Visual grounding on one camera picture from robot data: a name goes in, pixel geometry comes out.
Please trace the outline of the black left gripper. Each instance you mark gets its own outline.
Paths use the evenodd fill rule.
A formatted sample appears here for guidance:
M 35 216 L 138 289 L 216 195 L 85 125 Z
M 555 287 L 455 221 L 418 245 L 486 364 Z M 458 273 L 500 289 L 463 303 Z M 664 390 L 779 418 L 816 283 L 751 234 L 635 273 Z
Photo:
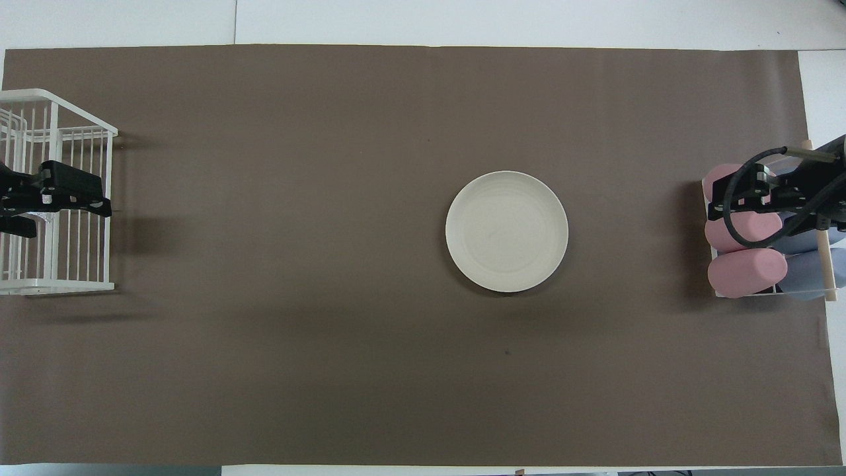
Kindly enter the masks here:
M 58 161 L 45 161 L 40 165 L 40 186 L 36 184 L 38 178 L 1 165 L 1 214 L 28 213 L 40 205 L 43 212 L 78 209 L 104 218 L 112 216 L 111 202 L 104 195 L 100 176 Z M 40 204 L 40 195 L 50 196 L 51 201 Z M 1 217 L 1 232 L 36 237 L 37 225 L 26 217 Z

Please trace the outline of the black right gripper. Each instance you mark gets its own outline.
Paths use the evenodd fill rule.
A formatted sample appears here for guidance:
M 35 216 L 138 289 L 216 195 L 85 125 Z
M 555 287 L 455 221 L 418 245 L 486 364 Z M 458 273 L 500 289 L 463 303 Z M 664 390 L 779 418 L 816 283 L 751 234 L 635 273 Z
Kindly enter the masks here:
M 779 175 L 777 207 L 792 213 L 813 203 L 816 229 L 828 232 L 835 228 L 845 233 L 844 208 L 844 136 L 816 149 L 787 147 L 786 156 L 801 162 L 788 174 Z M 734 191 L 728 185 L 739 165 L 717 165 L 708 172 L 708 219 L 722 219 L 723 202 L 729 196 L 729 210 L 757 210 L 769 199 L 775 175 L 765 165 L 754 165 L 741 175 Z

